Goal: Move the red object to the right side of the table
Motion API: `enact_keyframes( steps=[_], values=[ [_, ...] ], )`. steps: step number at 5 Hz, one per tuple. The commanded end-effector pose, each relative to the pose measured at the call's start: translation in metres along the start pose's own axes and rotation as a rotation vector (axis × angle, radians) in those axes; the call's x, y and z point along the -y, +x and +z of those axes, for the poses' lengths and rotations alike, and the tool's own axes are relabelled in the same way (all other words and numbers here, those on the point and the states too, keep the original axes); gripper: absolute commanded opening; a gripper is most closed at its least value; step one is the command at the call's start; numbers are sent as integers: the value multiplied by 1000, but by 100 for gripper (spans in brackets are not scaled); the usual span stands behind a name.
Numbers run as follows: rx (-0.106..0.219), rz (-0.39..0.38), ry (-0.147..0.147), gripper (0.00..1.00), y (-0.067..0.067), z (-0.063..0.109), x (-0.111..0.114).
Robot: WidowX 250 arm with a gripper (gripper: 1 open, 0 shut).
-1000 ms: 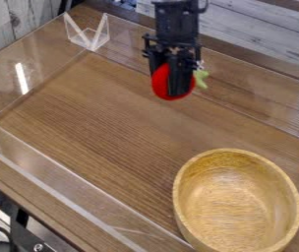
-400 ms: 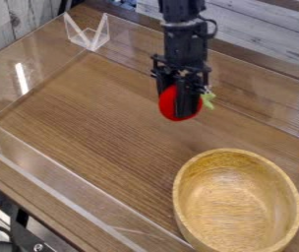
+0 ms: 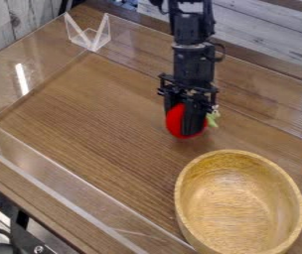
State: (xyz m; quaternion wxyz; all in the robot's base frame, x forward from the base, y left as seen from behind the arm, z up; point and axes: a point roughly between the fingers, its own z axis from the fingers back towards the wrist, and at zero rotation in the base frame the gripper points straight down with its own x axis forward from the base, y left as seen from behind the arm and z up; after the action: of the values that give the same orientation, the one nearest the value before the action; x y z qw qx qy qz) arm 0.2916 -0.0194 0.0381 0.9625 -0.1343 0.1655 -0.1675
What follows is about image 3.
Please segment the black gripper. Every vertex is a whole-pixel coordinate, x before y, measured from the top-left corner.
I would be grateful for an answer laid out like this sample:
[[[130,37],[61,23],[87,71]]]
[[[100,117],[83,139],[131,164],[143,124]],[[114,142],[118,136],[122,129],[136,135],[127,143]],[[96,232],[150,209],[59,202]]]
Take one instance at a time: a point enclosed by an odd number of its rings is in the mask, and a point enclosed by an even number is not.
[[[191,46],[173,45],[174,73],[162,73],[158,94],[165,97],[165,112],[169,112],[194,90],[198,95],[185,102],[182,118],[182,134],[194,136],[206,128],[207,106],[217,104],[218,89],[214,87],[215,77],[215,45],[202,43]]]

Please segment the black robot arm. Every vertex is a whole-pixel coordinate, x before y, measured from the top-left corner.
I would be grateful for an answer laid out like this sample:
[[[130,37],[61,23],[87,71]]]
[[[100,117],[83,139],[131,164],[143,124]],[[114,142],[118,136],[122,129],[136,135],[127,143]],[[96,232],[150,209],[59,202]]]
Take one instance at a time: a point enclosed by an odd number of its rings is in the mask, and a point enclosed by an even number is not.
[[[165,99],[166,127],[179,139],[199,136],[209,125],[210,117],[219,115],[218,93],[214,86],[217,57],[211,41],[215,34],[213,0],[150,0],[162,14],[170,18],[174,36],[174,72],[161,73],[158,94]]]

